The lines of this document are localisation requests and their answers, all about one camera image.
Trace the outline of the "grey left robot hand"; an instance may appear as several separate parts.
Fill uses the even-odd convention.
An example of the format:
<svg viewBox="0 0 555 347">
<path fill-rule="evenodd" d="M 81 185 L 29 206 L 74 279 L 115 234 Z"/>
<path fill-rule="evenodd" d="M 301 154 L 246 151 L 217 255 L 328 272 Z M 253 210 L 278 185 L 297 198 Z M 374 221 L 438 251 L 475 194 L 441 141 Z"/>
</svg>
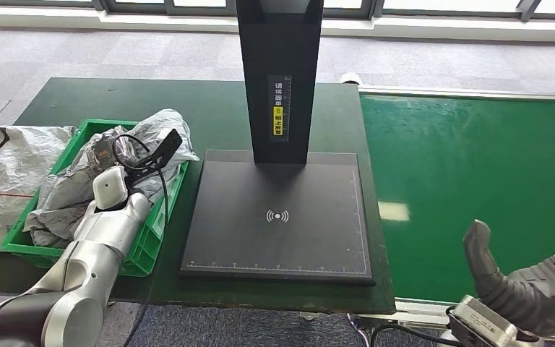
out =
<svg viewBox="0 0 555 347">
<path fill-rule="evenodd" d="M 134 147 L 126 140 L 116 140 L 118 136 L 118 132 L 105 132 L 90 142 L 86 154 L 90 170 L 95 176 L 121 162 L 132 165 L 137 159 Z"/>
</svg>

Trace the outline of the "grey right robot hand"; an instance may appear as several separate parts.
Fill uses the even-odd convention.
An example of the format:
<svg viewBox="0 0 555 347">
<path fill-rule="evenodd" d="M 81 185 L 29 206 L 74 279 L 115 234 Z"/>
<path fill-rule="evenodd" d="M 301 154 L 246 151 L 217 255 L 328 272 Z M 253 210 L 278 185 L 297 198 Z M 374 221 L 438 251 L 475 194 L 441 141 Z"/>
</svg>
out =
<svg viewBox="0 0 555 347">
<path fill-rule="evenodd" d="M 521 330 L 555 335 L 555 254 L 504 275 L 489 250 L 490 238 L 489 226 L 478 219 L 463 238 L 478 299 Z"/>
</svg>

